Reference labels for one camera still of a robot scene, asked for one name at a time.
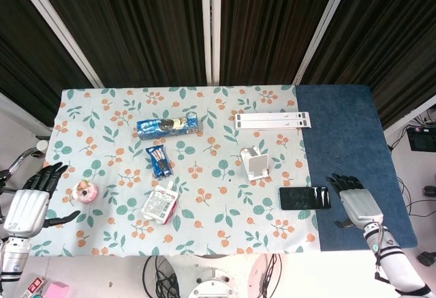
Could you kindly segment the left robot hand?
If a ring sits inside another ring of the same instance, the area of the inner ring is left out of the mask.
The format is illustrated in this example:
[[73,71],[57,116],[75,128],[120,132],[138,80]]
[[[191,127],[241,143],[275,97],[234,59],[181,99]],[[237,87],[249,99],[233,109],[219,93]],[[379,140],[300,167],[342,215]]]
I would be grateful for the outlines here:
[[16,191],[3,224],[8,236],[32,238],[43,228],[67,224],[80,215],[80,211],[74,211],[62,218],[46,217],[52,195],[66,170],[67,165],[61,162],[48,165]]

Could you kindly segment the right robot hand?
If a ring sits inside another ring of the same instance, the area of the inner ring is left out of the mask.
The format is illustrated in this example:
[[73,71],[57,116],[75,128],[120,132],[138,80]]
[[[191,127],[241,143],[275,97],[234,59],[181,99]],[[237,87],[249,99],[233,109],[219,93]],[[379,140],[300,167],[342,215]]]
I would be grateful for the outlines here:
[[357,177],[333,173],[326,180],[340,198],[348,218],[335,221],[339,228],[355,226],[364,229],[368,224],[382,224],[384,215],[370,191]]

